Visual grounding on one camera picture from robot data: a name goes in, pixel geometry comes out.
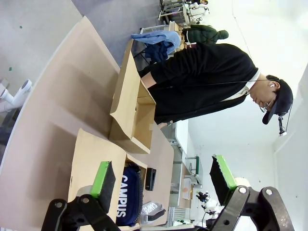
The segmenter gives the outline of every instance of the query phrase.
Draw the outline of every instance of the wooden table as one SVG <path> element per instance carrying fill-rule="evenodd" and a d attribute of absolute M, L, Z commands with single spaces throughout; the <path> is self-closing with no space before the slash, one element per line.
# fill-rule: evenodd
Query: wooden table
<path fill-rule="evenodd" d="M 78 130 L 107 139 L 119 70 L 83 18 L 49 61 L 14 126 L 0 173 L 2 227 L 40 230 L 49 202 L 67 199 Z M 173 149 L 157 126 L 151 154 L 134 157 L 157 169 L 154 191 L 144 191 L 144 202 L 156 201 L 167 209 Z"/>

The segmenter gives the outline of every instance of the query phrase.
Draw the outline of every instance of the bolt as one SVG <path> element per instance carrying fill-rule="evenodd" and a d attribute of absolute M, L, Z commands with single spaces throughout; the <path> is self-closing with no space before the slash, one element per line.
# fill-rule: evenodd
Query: bolt
<path fill-rule="evenodd" d="M 61 208 L 62 207 L 62 203 L 61 202 L 56 203 L 56 207 L 57 208 Z"/>
<path fill-rule="evenodd" d="M 266 194 L 270 196 L 273 194 L 273 192 L 270 189 L 266 189 Z"/>
<path fill-rule="evenodd" d="M 82 199 L 82 202 L 86 204 L 86 203 L 89 202 L 89 199 L 85 197 L 85 198 Z"/>
<path fill-rule="evenodd" d="M 246 188 L 240 188 L 239 191 L 240 191 L 240 193 L 245 194 L 247 192 L 247 189 Z"/>

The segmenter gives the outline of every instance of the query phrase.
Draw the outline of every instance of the green jacket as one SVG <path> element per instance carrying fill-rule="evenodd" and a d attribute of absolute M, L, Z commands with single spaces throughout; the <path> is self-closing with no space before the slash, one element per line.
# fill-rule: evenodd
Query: green jacket
<path fill-rule="evenodd" d="M 188 29 L 188 40 L 190 43 L 201 42 L 204 44 L 216 43 L 218 39 L 226 39 L 229 34 L 226 30 L 216 31 L 211 26 L 191 25 Z"/>

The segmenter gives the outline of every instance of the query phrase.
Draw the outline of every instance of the open cardboard box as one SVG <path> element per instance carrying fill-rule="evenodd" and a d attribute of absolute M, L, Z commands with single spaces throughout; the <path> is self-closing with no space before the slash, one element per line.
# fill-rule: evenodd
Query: open cardboard box
<path fill-rule="evenodd" d="M 80 129 L 76 140 L 72 163 L 68 202 L 75 199 L 80 188 L 93 184 L 101 161 L 111 161 L 115 174 L 116 180 L 108 213 L 108 216 L 115 222 L 125 163 L 133 162 L 139 165 L 143 182 L 147 165 L 127 154 L 116 144 Z M 120 226 L 119 228 L 123 231 L 136 230 L 139 228 L 139 224 L 136 224 L 133 227 Z M 80 230 L 91 231 L 93 229 L 88 225 L 80 227 Z"/>
<path fill-rule="evenodd" d="M 127 152 L 149 154 L 155 101 L 141 81 L 128 42 L 115 88 L 109 139 Z"/>

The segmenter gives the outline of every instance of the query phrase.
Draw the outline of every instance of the man's hand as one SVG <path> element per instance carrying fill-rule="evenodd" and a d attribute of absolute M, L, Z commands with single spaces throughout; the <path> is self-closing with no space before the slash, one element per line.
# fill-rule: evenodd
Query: man's hand
<path fill-rule="evenodd" d="M 155 80 L 153 79 L 151 75 L 151 72 L 149 72 L 144 77 L 142 77 L 141 80 L 146 88 L 150 88 L 151 86 L 156 84 Z"/>

